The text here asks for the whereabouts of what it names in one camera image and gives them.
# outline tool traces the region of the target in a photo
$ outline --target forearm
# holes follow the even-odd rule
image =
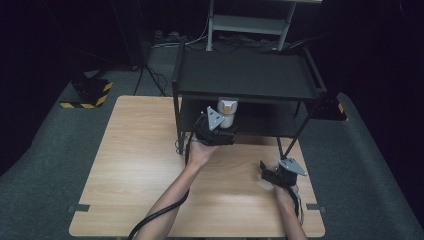
[[[190,188],[200,169],[187,166],[175,181],[168,187],[162,196],[156,201],[147,216],[165,208],[184,197]],[[137,240],[165,239],[177,217],[179,207],[155,218],[143,226],[137,233]]]
[[[283,219],[284,231],[286,232],[288,239],[307,239],[292,206],[280,205],[280,213]]]

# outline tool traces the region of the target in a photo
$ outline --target hand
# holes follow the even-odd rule
[[[293,210],[294,211],[294,202],[291,198],[289,191],[287,189],[281,188],[279,186],[274,185],[275,187],[275,196],[277,197],[277,202],[280,208],[285,210]],[[294,185],[291,187],[294,192],[299,191],[299,187],[297,185]]]
[[[192,141],[190,144],[188,166],[193,166],[200,170],[208,163],[209,159],[218,148],[219,146],[206,146],[203,143]]]

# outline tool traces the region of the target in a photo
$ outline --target white shelf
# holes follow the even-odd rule
[[[213,16],[213,30],[281,35],[285,19],[263,19],[237,16]]]

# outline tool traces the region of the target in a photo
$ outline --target dark floor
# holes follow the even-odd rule
[[[169,94],[175,56],[176,48],[155,48],[148,63],[168,79]],[[79,202],[116,99],[160,94],[147,71],[136,90],[139,76],[140,70],[108,71],[104,78],[113,87],[100,108],[51,109],[32,147],[0,178],[0,239],[77,239],[68,232],[73,217],[68,209]],[[327,209],[322,239],[424,239],[355,106],[344,94],[339,100],[347,121],[311,120],[300,137],[318,203]]]

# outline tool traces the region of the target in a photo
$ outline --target human arm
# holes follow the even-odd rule
[[[147,216],[168,207],[180,200],[190,188],[191,184],[211,158],[218,147],[208,147],[198,142],[191,142],[190,155],[187,166],[174,182],[165,190],[152,206]],[[179,207],[155,218],[144,225],[137,233],[137,240],[165,239],[174,224]]]
[[[286,232],[287,238],[290,240],[303,240],[307,239],[306,234],[303,231],[302,226],[296,216],[294,210],[295,205],[289,192],[278,186],[275,187],[275,195],[277,197],[277,204],[283,220],[284,231]]]

